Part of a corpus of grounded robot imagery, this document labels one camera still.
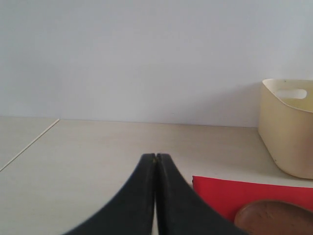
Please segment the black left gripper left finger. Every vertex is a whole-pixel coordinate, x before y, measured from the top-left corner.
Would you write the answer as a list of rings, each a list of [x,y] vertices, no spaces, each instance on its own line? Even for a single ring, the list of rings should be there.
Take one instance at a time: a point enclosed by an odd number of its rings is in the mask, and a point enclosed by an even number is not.
[[[155,206],[156,155],[143,154],[117,194],[67,235],[150,235]]]

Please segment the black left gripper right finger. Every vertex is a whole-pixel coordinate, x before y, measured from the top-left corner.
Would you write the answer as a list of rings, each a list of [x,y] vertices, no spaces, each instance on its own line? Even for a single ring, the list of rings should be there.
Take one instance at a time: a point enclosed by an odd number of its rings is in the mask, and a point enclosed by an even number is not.
[[[245,235],[207,205],[169,154],[156,156],[156,215],[160,235]]]

